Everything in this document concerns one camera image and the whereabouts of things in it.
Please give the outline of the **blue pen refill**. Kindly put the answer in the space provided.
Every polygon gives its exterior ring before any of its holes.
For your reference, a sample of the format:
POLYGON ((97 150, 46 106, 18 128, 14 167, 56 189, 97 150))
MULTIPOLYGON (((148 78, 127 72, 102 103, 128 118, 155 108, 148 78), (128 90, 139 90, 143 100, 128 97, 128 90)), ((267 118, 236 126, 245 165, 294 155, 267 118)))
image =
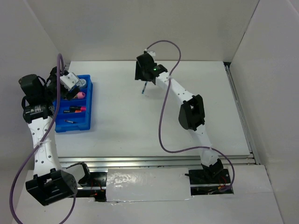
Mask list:
POLYGON ((145 89, 146 89, 147 83, 148 83, 148 82, 145 82, 145 83, 144 83, 144 86, 143 86, 143 89, 142 89, 142 94, 144 94, 144 92, 145 92, 145 89))

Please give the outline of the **pink eraser tube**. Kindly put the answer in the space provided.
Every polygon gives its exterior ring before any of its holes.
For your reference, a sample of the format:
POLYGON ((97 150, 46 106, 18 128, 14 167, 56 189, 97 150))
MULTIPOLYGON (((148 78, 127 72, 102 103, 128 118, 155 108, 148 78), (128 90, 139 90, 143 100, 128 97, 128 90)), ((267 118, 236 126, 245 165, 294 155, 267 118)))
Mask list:
POLYGON ((78 94, 76 94, 73 99, 84 99, 86 96, 86 94, 84 92, 79 92, 78 94))

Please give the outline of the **orange black highlighter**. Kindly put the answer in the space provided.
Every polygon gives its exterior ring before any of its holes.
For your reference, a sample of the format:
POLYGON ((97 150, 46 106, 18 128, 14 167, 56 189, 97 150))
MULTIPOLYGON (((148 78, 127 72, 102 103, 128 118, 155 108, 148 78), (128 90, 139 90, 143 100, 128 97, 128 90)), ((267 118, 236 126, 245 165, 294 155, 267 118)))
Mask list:
POLYGON ((66 113, 80 113, 82 112, 81 110, 64 110, 63 113, 66 114, 66 113))

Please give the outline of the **pink black highlighter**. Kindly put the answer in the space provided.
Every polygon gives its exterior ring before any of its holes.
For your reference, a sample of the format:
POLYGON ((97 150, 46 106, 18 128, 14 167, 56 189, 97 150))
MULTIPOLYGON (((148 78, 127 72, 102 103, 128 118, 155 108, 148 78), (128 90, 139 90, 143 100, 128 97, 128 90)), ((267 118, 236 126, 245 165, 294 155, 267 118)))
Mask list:
POLYGON ((81 111, 86 111, 85 106, 70 106, 69 110, 81 110, 81 111))

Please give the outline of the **orange pen refill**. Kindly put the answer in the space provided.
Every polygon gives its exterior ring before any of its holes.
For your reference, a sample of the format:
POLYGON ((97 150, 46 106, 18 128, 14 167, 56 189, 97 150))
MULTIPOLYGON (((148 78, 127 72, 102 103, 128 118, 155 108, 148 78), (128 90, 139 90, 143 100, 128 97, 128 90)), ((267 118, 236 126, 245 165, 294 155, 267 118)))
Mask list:
POLYGON ((69 123, 69 124, 78 124, 79 123, 77 121, 72 121, 72 120, 67 120, 67 119, 65 119, 64 122, 69 123))

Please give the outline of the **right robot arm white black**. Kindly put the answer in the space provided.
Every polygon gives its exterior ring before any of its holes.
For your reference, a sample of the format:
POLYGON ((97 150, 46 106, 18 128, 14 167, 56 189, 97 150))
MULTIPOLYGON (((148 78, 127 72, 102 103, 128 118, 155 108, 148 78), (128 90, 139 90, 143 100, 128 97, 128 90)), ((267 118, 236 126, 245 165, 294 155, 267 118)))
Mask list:
POLYGON ((187 91, 146 51, 136 58, 135 80, 152 82, 161 89, 166 89, 167 94, 171 93, 177 99, 180 106, 179 124, 189 131, 198 144, 195 149, 199 150, 204 178, 209 183, 216 182, 223 170, 223 164, 217 152, 212 149, 212 143, 206 132, 203 98, 199 94, 194 95, 187 91))

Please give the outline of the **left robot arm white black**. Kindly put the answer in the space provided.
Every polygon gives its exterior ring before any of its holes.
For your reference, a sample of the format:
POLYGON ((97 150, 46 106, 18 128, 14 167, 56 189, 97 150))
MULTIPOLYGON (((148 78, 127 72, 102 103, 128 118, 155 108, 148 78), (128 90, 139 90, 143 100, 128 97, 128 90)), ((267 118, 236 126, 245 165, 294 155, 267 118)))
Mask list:
POLYGON ((41 205, 46 206, 75 196, 78 186, 92 182, 92 174, 86 163, 78 162, 63 169, 57 155, 55 120, 58 115, 53 105, 57 96, 70 99, 79 92, 78 77, 62 69, 52 68, 47 79, 29 74, 19 79, 24 92, 21 106, 23 118, 28 124, 34 146, 34 174, 26 182, 26 190, 41 205))

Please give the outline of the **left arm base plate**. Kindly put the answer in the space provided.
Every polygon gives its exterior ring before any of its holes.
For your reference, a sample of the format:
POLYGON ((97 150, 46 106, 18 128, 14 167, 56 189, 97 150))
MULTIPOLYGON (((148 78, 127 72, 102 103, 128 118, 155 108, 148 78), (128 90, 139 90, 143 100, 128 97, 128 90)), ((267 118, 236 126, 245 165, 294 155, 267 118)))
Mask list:
POLYGON ((91 198, 96 202, 106 202, 107 171, 90 171, 85 162, 78 162, 64 168, 76 180, 77 198, 91 198))

